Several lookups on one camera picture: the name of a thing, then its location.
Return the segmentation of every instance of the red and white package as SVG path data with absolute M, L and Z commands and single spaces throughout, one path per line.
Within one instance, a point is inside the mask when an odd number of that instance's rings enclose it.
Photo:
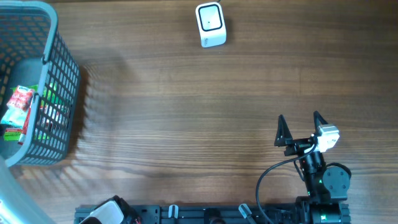
M 17 86 L 17 89 L 12 94 L 8 101 L 8 108 L 18 108 L 26 112 L 32 100 L 34 90 L 23 86 Z

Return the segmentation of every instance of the wood grain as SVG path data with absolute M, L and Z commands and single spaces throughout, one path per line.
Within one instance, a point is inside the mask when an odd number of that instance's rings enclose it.
M 200 46 L 200 1 L 53 3 L 83 77 L 67 159 L 13 167 L 59 223 L 115 194 L 131 203 L 254 203 L 257 178 L 284 160 L 321 112 L 341 130 L 325 155 L 353 172 L 353 223 L 398 218 L 398 4 L 223 0 L 227 43 Z M 263 202 L 305 195 L 292 164 Z

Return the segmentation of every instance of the snack package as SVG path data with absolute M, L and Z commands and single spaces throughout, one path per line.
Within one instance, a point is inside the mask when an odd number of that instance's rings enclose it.
M 20 109 L 24 112 L 27 111 L 30 101 L 32 100 L 34 90 L 17 86 L 15 92 L 12 94 L 11 99 L 8 101 L 7 106 L 9 109 Z
M 0 124 L 11 125 L 15 128 L 21 128 L 24 126 L 27 111 L 22 111 L 17 108 L 9 108 L 6 114 L 2 117 Z
M 22 133 L 21 128 L 6 128 L 6 132 L 4 133 L 4 140 L 5 141 L 18 141 L 21 133 Z

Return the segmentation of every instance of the white camera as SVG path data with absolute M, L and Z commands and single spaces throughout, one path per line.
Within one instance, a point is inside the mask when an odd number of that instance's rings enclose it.
M 226 41 L 226 29 L 221 5 L 217 2 L 201 4 L 196 9 L 202 47 L 221 45 Z

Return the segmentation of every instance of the gray plastic basket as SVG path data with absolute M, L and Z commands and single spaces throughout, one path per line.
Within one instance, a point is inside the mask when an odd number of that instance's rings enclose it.
M 79 84 L 79 68 L 58 32 L 55 10 L 44 2 L 0 1 L 0 116 L 12 87 L 38 85 L 23 146 L 0 139 L 8 167 L 65 158 Z

